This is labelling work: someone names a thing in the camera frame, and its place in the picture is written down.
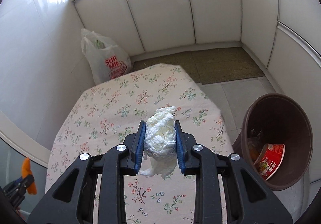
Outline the floral tablecloth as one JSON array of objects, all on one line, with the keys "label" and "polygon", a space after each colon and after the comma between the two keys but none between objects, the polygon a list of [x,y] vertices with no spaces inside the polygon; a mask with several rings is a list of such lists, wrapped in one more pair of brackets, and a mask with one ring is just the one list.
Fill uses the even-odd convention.
[{"label": "floral tablecloth", "polygon": [[[178,65],[157,64],[85,91],[54,140],[46,188],[82,153],[104,154],[163,107],[176,107],[182,130],[215,153],[232,145],[220,109]],[[193,223],[195,176],[126,176],[128,223]]]}]

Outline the white plastic shopping bag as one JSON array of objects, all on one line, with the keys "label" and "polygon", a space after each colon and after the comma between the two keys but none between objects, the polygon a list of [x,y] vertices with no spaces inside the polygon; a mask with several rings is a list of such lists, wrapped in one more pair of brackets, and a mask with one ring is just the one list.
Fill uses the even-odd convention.
[{"label": "white plastic shopping bag", "polygon": [[81,29],[81,48],[91,68],[93,81],[101,84],[130,72],[128,53],[109,37]]}]

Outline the orange peel piece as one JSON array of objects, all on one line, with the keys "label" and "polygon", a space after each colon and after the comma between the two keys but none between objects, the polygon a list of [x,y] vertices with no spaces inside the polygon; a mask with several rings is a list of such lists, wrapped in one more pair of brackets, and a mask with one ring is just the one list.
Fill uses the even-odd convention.
[{"label": "orange peel piece", "polygon": [[29,193],[30,195],[36,195],[37,187],[34,182],[34,176],[31,171],[30,159],[28,157],[25,158],[22,163],[21,175],[23,179],[27,180],[27,183],[25,184],[27,193]]}]

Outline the brown trash bin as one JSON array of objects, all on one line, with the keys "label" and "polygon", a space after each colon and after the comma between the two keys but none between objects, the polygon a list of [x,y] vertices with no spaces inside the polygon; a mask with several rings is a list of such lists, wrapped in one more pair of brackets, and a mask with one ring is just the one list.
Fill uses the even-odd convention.
[{"label": "brown trash bin", "polygon": [[266,184],[275,191],[296,184],[309,168],[313,134],[306,113],[286,95],[259,97],[246,111],[241,132],[232,147],[254,166],[251,155],[261,154],[266,144],[284,145],[282,162],[275,165]]}]

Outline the white tissue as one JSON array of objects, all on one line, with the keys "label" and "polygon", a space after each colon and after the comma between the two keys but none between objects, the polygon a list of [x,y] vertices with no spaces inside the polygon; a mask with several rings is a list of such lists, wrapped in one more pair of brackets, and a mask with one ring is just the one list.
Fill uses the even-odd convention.
[{"label": "white tissue", "polygon": [[176,107],[164,107],[155,111],[146,122],[144,141],[144,158],[149,159],[151,166],[140,170],[145,177],[160,175],[163,179],[169,176],[177,166]]}]

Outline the brown floor mat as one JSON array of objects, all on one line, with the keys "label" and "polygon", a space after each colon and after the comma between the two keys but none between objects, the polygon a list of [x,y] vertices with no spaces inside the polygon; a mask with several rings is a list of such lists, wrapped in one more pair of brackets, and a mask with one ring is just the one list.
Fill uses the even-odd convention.
[{"label": "brown floor mat", "polygon": [[149,58],[135,61],[132,70],[138,71],[160,63],[179,65],[196,83],[202,84],[264,76],[263,71],[241,47],[185,51]]}]

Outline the red instant noodle cup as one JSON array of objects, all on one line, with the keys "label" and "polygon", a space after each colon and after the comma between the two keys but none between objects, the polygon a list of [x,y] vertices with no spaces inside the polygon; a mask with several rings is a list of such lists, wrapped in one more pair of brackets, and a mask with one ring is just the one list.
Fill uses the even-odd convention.
[{"label": "red instant noodle cup", "polygon": [[285,153],[285,144],[265,144],[254,162],[258,174],[269,180],[280,167]]}]

